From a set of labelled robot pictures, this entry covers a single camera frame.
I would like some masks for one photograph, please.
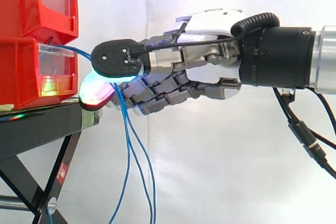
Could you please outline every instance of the black cylindrical wrist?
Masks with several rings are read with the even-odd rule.
[[[243,84],[278,88],[309,85],[315,32],[309,27],[269,27],[243,40]]]

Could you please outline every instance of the black cable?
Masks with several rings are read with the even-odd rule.
[[[314,137],[316,137],[322,143],[324,143],[324,144],[328,145],[329,147],[333,148],[334,150],[336,150],[336,144],[334,144],[332,141],[329,141],[324,136],[321,136],[319,133],[313,131],[312,129],[310,129],[310,131],[311,131],[311,133],[313,133]]]
[[[328,162],[322,166],[334,179],[336,179],[336,170],[334,170]]]
[[[231,27],[231,34],[244,37],[250,31],[260,27],[280,26],[280,20],[274,13],[260,13],[238,21]]]
[[[322,94],[316,93],[316,91],[313,88],[307,88],[307,89],[309,89],[311,92],[313,92],[322,102],[322,104],[323,104],[323,106],[324,106],[324,108],[325,108],[325,110],[328,114],[328,117],[330,119],[330,122],[332,124],[332,127],[334,129],[334,133],[336,134],[336,119],[335,119],[334,114],[332,113],[332,110],[331,110],[327,100],[324,98],[324,96]]]
[[[294,114],[293,110],[288,106],[288,104],[285,102],[281,94],[279,93],[277,88],[273,88],[274,94],[282,108],[282,111],[284,112],[285,116],[287,117],[287,120],[289,123],[292,121],[299,122],[300,120],[298,117]]]
[[[220,44],[225,42],[232,42],[240,40],[240,37],[229,37],[224,39],[214,39],[207,41],[196,41],[196,42],[181,42],[181,43],[171,43],[164,44],[158,46],[146,46],[145,49],[147,52],[151,52],[154,50],[166,49],[166,48],[174,48],[174,47],[192,47],[192,46],[202,46],[202,45],[211,45],[211,44]]]
[[[282,111],[284,112],[286,118],[288,119],[289,127],[299,139],[300,143],[303,144],[305,150],[308,154],[323,168],[327,171],[334,179],[336,179],[336,170],[334,170],[328,163],[325,158],[325,152],[316,143],[316,139],[322,141],[324,144],[327,144],[331,148],[336,150],[336,144],[327,140],[325,137],[321,136],[317,132],[308,128],[303,121],[300,121],[298,117],[294,114],[293,110],[289,107],[288,103],[285,102],[284,98],[280,95],[277,88],[273,88],[275,96],[280,104]],[[331,108],[329,107],[325,98],[321,95],[319,96],[325,108],[329,109],[328,115],[334,119]]]

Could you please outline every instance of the silver metal tube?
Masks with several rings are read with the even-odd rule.
[[[336,26],[316,33],[309,86],[318,93],[336,93]]]
[[[2,195],[0,195],[0,209],[30,211],[19,198]]]

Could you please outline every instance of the red storage bin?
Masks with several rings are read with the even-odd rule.
[[[32,38],[0,39],[0,110],[58,104],[77,88],[73,51]]]
[[[77,0],[0,0],[0,38],[65,45],[78,37]]]

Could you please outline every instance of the glowing led light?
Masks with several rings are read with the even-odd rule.
[[[95,71],[93,71],[93,73],[96,75],[97,79],[100,79],[100,80],[103,80],[109,83],[130,82],[136,78],[136,76],[121,77],[121,78],[108,78],[108,77],[99,75]]]
[[[90,72],[80,86],[79,98],[87,105],[98,105],[114,93],[109,82],[101,79],[96,72]]]
[[[20,118],[23,118],[24,116],[25,116],[25,114],[15,115],[11,119],[9,119],[9,120],[10,121],[15,121],[15,120],[18,120]]]
[[[6,116],[6,117],[1,117],[0,122],[11,122],[11,121],[16,121],[20,118],[23,118],[26,116],[26,114],[20,114],[20,115],[13,115],[13,116]]]
[[[57,95],[57,83],[50,76],[46,76],[46,79],[42,85],[41,95],[44,97],[52,97]]]

